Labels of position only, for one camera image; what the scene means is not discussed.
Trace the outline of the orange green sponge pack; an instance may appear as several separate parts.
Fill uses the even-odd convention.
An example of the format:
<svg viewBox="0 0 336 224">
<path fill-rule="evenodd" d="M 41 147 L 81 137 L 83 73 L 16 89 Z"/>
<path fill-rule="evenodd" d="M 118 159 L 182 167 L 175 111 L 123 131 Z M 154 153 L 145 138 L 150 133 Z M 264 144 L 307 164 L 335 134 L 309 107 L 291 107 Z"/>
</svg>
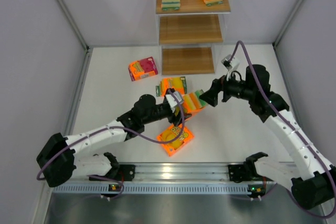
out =
<svg viewBox="0 0 336 224">
<path fill-rule="evenodd" d="M 166 94 L 167 89 L 174 89 L 180 94 L 187 94 L 187 83 L 185 77 L 164 78 L 155 87 L 156 97 L 162 97 Z"/>
</svg>

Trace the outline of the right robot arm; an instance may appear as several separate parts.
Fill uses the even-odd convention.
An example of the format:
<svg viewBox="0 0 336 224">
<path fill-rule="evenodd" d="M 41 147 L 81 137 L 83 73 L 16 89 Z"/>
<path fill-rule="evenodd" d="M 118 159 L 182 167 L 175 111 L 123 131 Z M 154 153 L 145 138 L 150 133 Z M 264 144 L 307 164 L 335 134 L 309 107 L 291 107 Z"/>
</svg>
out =
<svg viewBox="0 0 336 224">
<path fill-rule="evenodd" d="M 245 77 L 236 80 L 226 75 L 215 79 L 200 99 L 215 107 L 222 92 L 222 102 L 232 97 L 248 101 L 252 112 L 274 133 L 295 163 L 290 168 L 259 152 L 244 162 L 250 176 L 273 180 L 291 191 L 306 210 L 335 198 L 335 166 L 307 139 L 282 96 L 271 91 L 269 72 L 263 65 L 252 65 L 246 68 Z"/>
</svg>

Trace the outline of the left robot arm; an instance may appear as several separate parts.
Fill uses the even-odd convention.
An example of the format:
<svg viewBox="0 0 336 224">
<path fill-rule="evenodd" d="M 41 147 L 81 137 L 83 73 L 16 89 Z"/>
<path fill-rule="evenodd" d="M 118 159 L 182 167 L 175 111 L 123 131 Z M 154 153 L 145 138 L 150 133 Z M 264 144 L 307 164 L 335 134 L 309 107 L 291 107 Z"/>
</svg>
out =
<svg viewBox="0 0 336 224">
<path fill-rule="evenodd" d="M 182 104 L 182 95 L 173 88 L 167 89 L 160 104 L 154 96 L 144 94 L 131 110 L 104 126 L 77 135 L 52 135 L 36 158 L 40 167 L 37 180 L 57 187 L 70 179 L 115 179 L 120 165 L 113 154 L 101 150 L 137 136 L 154 143 L 143 135 L 145 125 L 162 119 L 183 127 L 186 116 Z"/>
</svg>

